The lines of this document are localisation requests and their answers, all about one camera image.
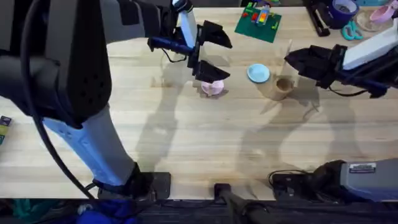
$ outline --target tape roll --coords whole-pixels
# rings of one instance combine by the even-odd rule
[[[319,3],[319,15],[331,29],[342,29],[358,13],[359,5],[352,0],[332,0],[327,6]]]
[[[288,77],[275,77],[267,97],[275,101],[283,100],[293,91],[293,86],[293,82]]]

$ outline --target pink cup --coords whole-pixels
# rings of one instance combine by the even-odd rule
[[[202,82],[201,89],[209,96],[219,95],[224,89],[224,81],[214,81],[213,83]]]
[[[374,23],[387,22],[395,11],[398,9],[398,0],[393,0],[390,4],[376,9],[370,17],[370,20]]]

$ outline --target yellow object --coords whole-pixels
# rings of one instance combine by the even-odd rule
[[[265,19],[266,19],[266,17],[267,17],[267,14],[266,14],[266,13],[262,13],[262,14],[260,15],[259,22],[264,22]]]
[[[0,135],[5,136],[7,134],[7,131],[8,131],[7,126],[0,125]]]

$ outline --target gray device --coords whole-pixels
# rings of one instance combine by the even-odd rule
[[[350,193],[374,202],[398,199],[398,159],[347,162],[341,166],[340,184]]]

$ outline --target blue object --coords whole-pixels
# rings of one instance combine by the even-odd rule
[[[135,217],[128,217],[134,211],[134,203],[129,200],[108,200],[97,202],[98,208],[87,210],[80,215],[76,224],[136,224]]]
[[[352,0],[333,0],[329,7],[330,14],[339,24],[347,24],[358,11],[359,5]]]
[[[254,83],[264,83],[269,79],[269,69],[260,63],[255,63],[248,68],[248,77]]]
[[[342,30],[341,34],[346,40],[361,40],[363,39],[362,33],[356,27],[355,21],[350,20],[347,25],[345,25]]]

